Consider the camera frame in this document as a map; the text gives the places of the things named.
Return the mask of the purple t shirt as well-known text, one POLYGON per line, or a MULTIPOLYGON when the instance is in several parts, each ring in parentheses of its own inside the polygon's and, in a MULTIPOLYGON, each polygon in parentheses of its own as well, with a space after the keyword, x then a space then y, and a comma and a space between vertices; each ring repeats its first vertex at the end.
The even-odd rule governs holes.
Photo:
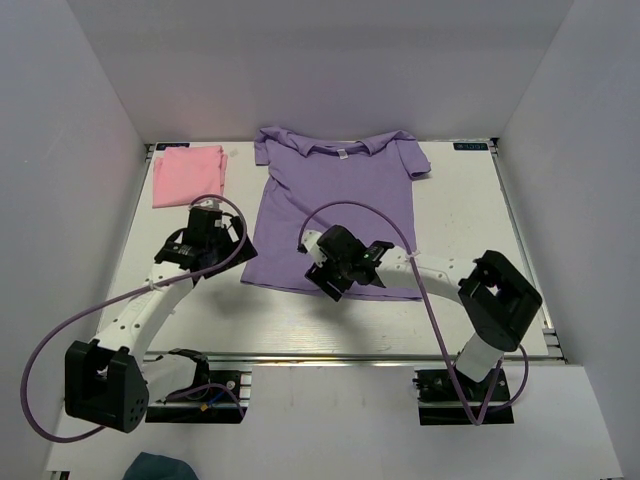
POLYGON ((309 257, 297 250, 300 229, 346 227, 365 245, 416 242, 412 185, 431 163, 411 134, 398 130, 355 142, 320 140, 280 127, 259 130, 255 162, 268 169, 253 234, 257 251, 245 284, 316 294, 305 279, 309 257))

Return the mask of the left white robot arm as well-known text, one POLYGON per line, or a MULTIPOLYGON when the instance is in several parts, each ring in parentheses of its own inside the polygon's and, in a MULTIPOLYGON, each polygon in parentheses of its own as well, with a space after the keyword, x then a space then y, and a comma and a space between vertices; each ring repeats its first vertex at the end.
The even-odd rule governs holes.
POLYGON ((215 206, 189 210, 154 257, 141 292, 90 341, 65 354, 64 408, 68 416, 121 432, 133 431, 158 401, 199 399, 212 390, 206 356, 175 348, 144 357, 165 321, 199 281, 256 257, 246 222, 215 206))

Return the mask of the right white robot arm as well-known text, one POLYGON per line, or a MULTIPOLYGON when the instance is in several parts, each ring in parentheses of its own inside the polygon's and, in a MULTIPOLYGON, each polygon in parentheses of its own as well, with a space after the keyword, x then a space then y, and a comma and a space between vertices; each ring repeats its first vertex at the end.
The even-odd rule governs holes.
POLYGON ((411 256, 391 242, 366 246, 348 229, 306 230, 299 250, 313 259, 305 277, 334 301, 356 286, 375 292, 416 289, 460 304, 474 328, 451 374, 453 390, 472 399, 488 385, 499 358, 516 351, 542 305, 535 287, 502 253, 487 250, 475 260, 411 256))

